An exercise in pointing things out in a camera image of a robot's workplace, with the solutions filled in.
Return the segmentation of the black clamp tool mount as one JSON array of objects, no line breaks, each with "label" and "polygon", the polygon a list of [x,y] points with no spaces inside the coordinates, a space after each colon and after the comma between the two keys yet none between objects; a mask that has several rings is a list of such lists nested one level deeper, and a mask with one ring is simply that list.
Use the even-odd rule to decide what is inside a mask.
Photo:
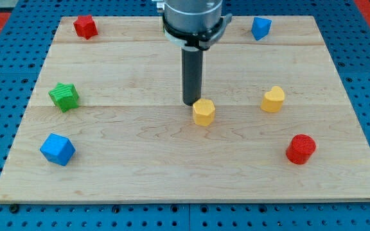
[{"label": "black clamp tool mount", "polygon": [[232,14],[220,17],[212,27],[201,32],[185,32],[175,29],[163,17],[163,30],[165,37],[176,46],[185,51],[207,51],[217,43],[225,33],[227,25],[232,21]]}]

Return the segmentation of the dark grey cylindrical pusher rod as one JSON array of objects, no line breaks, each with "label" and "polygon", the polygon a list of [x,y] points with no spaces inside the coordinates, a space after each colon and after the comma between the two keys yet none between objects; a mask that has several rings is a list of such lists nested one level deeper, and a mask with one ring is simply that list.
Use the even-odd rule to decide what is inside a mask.
[{"label": "dark grey cylindrical pusher rod", "polygon": [[192,106],[201,97],[202,89],[202,51],[181,50],[182,100]]}]

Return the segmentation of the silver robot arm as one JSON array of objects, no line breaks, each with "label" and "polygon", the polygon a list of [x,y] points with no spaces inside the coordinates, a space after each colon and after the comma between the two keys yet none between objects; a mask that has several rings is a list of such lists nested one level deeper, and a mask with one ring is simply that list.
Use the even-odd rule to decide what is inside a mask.
[{"label": "silver robot arm", "polygon": [[204,52],[224,35],[232,15],[222,0],[154,0],[165,37],[181,48],[182,101],[191,106],[202,95]]}]

